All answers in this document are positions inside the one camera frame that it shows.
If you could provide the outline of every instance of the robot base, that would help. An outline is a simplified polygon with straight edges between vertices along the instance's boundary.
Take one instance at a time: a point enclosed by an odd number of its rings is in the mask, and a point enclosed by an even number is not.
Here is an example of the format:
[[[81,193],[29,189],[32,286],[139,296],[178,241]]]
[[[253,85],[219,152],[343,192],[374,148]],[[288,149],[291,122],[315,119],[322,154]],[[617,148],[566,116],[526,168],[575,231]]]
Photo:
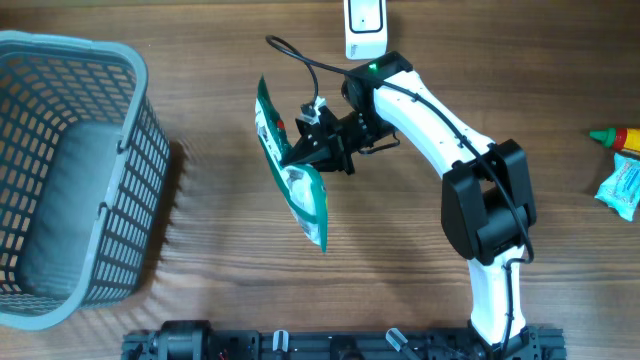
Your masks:
[[[213,331],[208,321],[170,321],[124,337],[122,360],[492,360],[472,328],[407,332],[401,351],[385,332]],[[528,326],[511,339],[508,360],[566,360],[560,329]]]

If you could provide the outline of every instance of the green snack bag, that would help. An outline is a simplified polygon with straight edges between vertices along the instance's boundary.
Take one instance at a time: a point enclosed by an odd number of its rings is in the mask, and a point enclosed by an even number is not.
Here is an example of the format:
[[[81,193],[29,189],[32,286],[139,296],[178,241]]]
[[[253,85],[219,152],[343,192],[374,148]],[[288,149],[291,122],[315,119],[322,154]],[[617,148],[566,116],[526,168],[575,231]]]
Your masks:
[[[282,167],[280,161],[291,150],[284,123],[275,110],[264,77],[258,85],[256,130],[278,188],[293,217],[311,242],[327,251],[327,192],[320,173],[310,165]]]

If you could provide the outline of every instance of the wooden table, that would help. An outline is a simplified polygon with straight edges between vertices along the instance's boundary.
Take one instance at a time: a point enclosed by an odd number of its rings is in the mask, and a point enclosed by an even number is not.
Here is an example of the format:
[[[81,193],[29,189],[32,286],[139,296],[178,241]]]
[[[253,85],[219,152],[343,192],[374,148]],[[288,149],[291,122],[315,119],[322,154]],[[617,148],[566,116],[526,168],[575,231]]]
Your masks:
[[[527,151],[538,206],[527,320],[564,328],[571,359],[637,358],[640,227],[593,199],[613,153],[587,132],[639,124],[640,6],[547,3],[390,1],[389,49],[470,126]],[[440,226],[440,180],[404,137],[355,156],[355,176],[324,176],[327,254],[292,219],[258,145],[261,74],[292,131],[312,92],[304,66],[264,35],[353,67],[341,2],[5,10],[0,26],[134,46],[173,151],[141,290],[48,331],[2,328],[0,358],[117,359],[122,335],[170,319],[261,331],[465,326],[468,269]],[[346,114],[342,78],[319,78]]]

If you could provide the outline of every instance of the light blue package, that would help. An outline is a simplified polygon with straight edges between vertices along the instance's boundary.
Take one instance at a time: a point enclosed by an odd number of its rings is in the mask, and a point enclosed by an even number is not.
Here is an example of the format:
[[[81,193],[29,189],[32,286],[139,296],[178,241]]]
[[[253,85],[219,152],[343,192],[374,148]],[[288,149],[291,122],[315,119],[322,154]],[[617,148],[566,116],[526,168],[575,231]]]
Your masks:
[[[640,201],[640,161],[616,154],[616,170],[600,185],[596,199],[604,201],[627,221]]]

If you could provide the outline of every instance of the gray plastic basket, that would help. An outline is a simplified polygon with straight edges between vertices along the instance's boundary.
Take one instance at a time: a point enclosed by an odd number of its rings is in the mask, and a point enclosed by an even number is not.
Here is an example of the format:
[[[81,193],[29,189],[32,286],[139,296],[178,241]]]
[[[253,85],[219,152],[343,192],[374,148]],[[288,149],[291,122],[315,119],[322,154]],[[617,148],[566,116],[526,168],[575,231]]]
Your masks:
[[[134,290],[169,161],[146,90],[125,45],[0,32],[0,325]]]

